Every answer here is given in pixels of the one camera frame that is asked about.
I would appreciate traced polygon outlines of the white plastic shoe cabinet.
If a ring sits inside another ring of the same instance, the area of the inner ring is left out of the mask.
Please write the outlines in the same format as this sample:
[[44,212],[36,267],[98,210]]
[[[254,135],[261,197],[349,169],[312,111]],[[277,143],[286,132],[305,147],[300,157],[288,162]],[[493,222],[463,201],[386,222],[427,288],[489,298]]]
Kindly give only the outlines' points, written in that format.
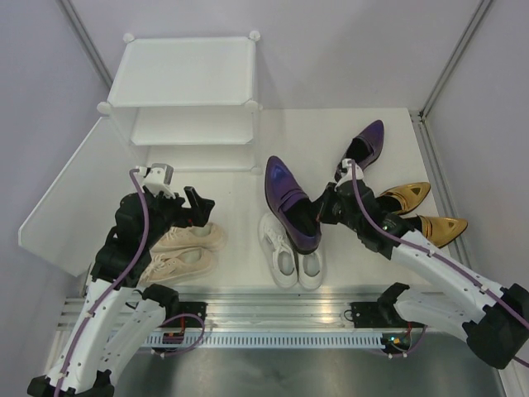
[[140,39],[126,34],[108,115],[148,163],[180,172],[260,164],[256,47],[261,35]]

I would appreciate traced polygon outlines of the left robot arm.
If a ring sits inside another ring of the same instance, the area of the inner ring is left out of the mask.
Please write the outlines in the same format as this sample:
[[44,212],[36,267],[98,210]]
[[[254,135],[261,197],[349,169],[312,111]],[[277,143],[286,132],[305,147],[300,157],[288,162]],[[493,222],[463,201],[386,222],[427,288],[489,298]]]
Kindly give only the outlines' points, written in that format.
[[172,227],[207,223],[214,201],[190,186],[184,192],[183,197],[167,197],[138,188],[121,200],[115,225],[96,255],[72,335],[50,371],[31,380],[30,396],[111,396],[122,370],[152,331],[185,318],[204,324],[202,316],[182,310],[177,291],[153,284],[141,291],[121,329],[112,332],[122,308],[139,289],[151,247]]

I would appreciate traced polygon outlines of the left white sneaker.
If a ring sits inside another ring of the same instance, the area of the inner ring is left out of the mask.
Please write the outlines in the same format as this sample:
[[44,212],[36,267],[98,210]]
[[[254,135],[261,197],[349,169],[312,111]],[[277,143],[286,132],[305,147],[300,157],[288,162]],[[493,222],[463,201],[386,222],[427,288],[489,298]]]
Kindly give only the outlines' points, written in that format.
[[296,256],[284,227],[272,213],[260,219],[258,238],[275,284],[282,289],[292,288],[298,282]]

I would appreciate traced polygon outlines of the white cabinet door panel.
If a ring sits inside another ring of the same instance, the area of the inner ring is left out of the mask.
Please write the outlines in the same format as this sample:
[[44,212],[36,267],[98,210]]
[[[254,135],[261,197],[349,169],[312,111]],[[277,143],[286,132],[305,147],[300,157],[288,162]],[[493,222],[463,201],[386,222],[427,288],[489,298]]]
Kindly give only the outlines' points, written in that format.
[[83,274],[135,191],[129,170],[141,156],[108,117],[100,118],[18,231],[21,248],[73,275]]

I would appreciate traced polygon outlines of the upper beige sneaker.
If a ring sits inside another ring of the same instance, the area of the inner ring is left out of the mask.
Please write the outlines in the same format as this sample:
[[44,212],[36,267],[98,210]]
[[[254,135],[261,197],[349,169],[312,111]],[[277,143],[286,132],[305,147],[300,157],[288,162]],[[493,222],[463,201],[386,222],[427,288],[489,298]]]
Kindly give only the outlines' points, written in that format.
[[172,227],[151,248],[153,252],[177,251],[191,247],[201,247],[209,251],[220,251],[227,241],[222,227],[208,222],[204,227]]

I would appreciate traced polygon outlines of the purple loafer shoe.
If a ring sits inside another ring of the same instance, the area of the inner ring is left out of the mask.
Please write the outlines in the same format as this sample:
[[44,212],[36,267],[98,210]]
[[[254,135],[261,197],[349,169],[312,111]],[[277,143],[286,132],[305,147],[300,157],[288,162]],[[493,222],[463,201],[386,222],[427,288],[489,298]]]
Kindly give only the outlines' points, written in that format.
[[322,239],[317,211],[290,169],[275,155],[266,163],[264,195],[294,250],[302,255],[314,252]]
[[342,158],[352,159],[364,170],[379,158],[383,147],[384,123],[375,120],[351,140]]

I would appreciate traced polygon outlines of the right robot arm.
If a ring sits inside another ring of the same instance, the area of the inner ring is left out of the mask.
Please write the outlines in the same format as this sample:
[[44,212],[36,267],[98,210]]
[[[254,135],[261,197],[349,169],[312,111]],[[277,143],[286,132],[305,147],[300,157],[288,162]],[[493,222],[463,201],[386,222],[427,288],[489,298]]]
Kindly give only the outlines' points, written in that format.
[[528,341],[528,291],[479,275],[432,245],[399,216],[381,209],[361,180],[330,182],[317,200],[318,219],[342,224],[370,251],[403,265],[437,287],[459,310],[447,318],[430,312],[423,298],[402,288],[379,303],[379,321],[395,327],[422,323],[463,340],[483,362],[504,369]]

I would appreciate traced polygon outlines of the lower beige sneaker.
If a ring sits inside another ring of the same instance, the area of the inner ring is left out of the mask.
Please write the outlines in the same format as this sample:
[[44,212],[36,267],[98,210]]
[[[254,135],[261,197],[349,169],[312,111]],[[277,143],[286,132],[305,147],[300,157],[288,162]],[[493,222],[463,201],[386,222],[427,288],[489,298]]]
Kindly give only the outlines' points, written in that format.
[[138,285],[173,286],[208,275],[217,267],[217,258],[202,247],[155,253],[141,274]]

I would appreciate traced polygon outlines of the right white sneaker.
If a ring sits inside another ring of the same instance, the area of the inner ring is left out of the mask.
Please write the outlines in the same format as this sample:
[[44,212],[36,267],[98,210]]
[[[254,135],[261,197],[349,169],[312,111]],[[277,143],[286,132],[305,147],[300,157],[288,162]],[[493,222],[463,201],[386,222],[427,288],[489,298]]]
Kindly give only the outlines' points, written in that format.
[[295,248],[298,259],[298,282],[306,290],[315,290],[321,287],[326,264],[319,247],[311,251]]

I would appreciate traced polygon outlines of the upper gold pointed shoe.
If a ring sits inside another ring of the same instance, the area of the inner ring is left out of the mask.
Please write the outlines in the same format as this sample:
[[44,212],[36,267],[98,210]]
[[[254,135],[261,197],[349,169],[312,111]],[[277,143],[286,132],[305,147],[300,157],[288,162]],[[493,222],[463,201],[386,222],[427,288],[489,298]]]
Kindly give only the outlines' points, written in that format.
[[384,210],[405,215],[418,208],[430,191],[430,183],[416,182],[387,189],[376,200]]

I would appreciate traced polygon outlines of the aluminium frame post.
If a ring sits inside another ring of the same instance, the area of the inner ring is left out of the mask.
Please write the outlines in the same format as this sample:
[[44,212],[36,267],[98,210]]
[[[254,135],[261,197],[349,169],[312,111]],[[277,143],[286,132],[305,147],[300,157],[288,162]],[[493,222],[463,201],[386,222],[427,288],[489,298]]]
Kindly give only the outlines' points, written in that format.
[[480,0],[477,3],[477,7],[472,13],[469,21],[467,22],[465,29],[460,35],[460,38],[456,42],[455,48],[451,51],[445,66],[443,67],[439,77],[437,78],[431,92],[428,94],[427,99],[422,108],[417,112],[417,117],[421,122],[425,122],[433,108],[435,107],[439,97],[441,96],[446,85],[450,81],[452,74],[457,69],[466,51],[469,49],[472,40],[477,35],[479,28],[482,26],[485,18],[491,11],[494,0]]
[[94,45],[86,26],[83,24],[82,18],[76,10],[74,3],[70,0],[57,0],[56,3],[64,14],[64,17],[79,41],[79,44],[82,46],[88,60],[94,67],[97,75],[103,81],[104,85],[110,89],[113,83],[112,76],[97,47]]

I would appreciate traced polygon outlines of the gold pointed shoe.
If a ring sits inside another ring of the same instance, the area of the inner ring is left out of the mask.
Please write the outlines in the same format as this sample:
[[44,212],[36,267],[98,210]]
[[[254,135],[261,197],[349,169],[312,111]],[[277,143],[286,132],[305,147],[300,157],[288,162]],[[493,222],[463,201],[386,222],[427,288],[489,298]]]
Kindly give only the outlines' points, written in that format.
[[427,217],[417,215],[406,218],[413,227],[438,248],[447,246],[459,237],[468,227],[468,221],[462,218]]
[[405,215],[418,208],[430,191],[430,183],[416,182],[387,189],[376,200],[384,210]]

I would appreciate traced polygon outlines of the aluminium rail base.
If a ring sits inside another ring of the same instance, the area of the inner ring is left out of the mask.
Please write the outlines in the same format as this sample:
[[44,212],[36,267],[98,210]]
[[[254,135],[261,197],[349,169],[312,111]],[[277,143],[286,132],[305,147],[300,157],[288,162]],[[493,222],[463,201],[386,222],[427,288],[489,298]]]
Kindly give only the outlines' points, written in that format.
[[281,288],[265,265],[237,274],[219,265],[203,277],[173,285],[183,302],[204,302],[207,324],[222,329],[315,329],[352,328],[350,305],[374,302],[396,282],[409,285],[415,305],[425,313],[436,307],[463,318],[469,310],[433,282],[393,262],[331,263],[315,290],[295,285]]

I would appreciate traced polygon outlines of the left aluminium frame post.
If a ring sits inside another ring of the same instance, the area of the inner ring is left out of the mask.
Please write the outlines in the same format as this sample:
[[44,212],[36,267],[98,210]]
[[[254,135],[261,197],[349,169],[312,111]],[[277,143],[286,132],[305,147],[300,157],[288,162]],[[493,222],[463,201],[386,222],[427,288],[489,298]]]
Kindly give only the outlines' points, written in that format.
[[103,81],[104,85],[110,89],[113,83],[112,76],[97,47],[94,45],[86,26],[83,24],[82,18],[76,10],[74,3],[70,0],[57,0],[56,3],[64,14],[64,17],[79,41],[79,44],[82,46],[88,60],[94,67],[97,75]]

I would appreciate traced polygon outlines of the beige sneaker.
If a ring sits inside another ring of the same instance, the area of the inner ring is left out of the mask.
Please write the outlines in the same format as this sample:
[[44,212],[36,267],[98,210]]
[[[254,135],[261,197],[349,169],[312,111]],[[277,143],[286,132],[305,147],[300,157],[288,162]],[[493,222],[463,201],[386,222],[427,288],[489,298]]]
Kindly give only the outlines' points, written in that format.
[[173,286],[208,275],[217,267],[217,258],[202,247],[155,253],[141,274],[138,285]]
[[191,247],[201,247],[209,251],[220,251],[227,241],[222,227],[208,222],[204,227],[172,227],[151,248],[153,252],[177,251]]

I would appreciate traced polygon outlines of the right aluminium frame post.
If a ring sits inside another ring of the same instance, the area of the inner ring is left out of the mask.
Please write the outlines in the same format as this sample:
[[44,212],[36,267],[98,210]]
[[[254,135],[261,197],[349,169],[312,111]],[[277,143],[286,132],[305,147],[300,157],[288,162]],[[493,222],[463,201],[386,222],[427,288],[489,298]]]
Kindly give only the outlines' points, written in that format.
[[469,21],[467,22],[465,29],[460,35],[460,38],[456,42],[455,48],[451,51],[445,66],[443,67],[439,77],[437,78],[431,92],[428,94],[427,99],[422,108],[417,112],[417,117],[421,122],[425,122],[433,108],[435,107],[439,97],[441,96],[446,85],[450,81],[452,74],[457,69],[466,51],[469,49],[472,40],[477,35],[479,28],[482,26],[485,18],[491,11],[494,0],[480,0],[477,3],[477,7],[472,13]]

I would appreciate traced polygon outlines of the white sneaker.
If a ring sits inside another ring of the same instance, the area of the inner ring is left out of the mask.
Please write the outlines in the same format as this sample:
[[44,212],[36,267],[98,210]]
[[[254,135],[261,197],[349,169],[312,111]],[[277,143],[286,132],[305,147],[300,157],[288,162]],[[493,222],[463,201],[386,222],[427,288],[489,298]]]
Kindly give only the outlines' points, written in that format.
[[296,256],[284,227],[272,213],[260,219],[258,238],[275,284],[282,289],[292,288],[298,282]]
[[319,247],[311,251],[295,248],[298,259],[298,282],[306,290],[315,290],[321,287],[326,264]]

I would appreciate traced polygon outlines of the lower gold pointed shoe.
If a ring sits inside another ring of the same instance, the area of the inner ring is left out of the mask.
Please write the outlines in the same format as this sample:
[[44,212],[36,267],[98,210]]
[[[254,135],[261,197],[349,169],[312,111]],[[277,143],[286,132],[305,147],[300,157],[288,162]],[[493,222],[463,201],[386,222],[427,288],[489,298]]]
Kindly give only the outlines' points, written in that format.
[[438,248],[447,246],[459,237],[468,227],[468,221],[462,218],[427,217],[417,215],[406,218],[413,227]]

